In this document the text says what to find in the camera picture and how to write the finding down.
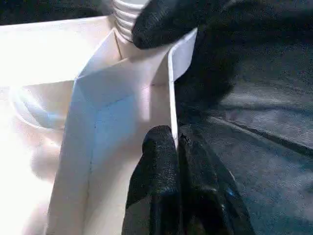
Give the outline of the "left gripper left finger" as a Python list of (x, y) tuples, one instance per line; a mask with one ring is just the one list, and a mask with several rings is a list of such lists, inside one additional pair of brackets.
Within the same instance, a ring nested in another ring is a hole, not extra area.
[(171, 128), (149, 130), (142, 143), (127, 195), (124, 235), (179, 235), (181, 191), (179, 164)]

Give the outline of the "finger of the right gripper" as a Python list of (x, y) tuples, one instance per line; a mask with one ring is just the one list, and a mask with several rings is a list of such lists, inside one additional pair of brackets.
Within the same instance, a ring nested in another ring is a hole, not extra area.
[(151, 0), (132, 28), (133, 44), (139, 49), (171, 44), (220, 10), (219, 0)]

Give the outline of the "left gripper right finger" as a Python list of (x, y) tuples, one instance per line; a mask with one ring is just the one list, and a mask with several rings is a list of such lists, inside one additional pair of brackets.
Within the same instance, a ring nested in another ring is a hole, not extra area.
[(181, 133), (179, 166), (187, 235), (253, 235), (231, 172), (197, 134)]

